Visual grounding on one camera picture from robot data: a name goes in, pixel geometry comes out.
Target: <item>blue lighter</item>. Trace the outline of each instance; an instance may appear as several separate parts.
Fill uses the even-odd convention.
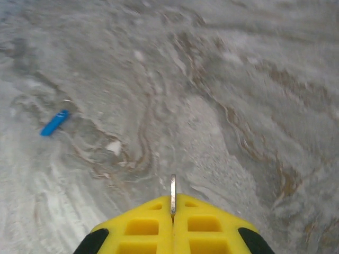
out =
[[[67,118],[68,110],[61,110],[40,132],[41,136],[50,136]]]

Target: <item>rectangular hole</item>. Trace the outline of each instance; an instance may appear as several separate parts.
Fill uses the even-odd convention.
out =
[[[118,247],[117,254],[156,254],[157,244],[156,243],[121,243]]]
[[[135,219],[127,224],[125,235],[158,235],[159,222],[152,219]]]
[[[152,206],[150,208],[150,210],[160,210],[161,208],[163,208],[162,204],[156,204],[156,205]]]
[[[195,215],[188,219],[188,231],[221,232],[221,225],[215,216]]]
[[[185,203],[185,206],[186,206],[186,207],[198,207],[196,204],[194,204],[194,203],[192,203],[192,202],[189,202],[189,201],[187,201],[187,202]]]
[[[231,254],[227,243],[217,239],[191,239],[191,254]]]

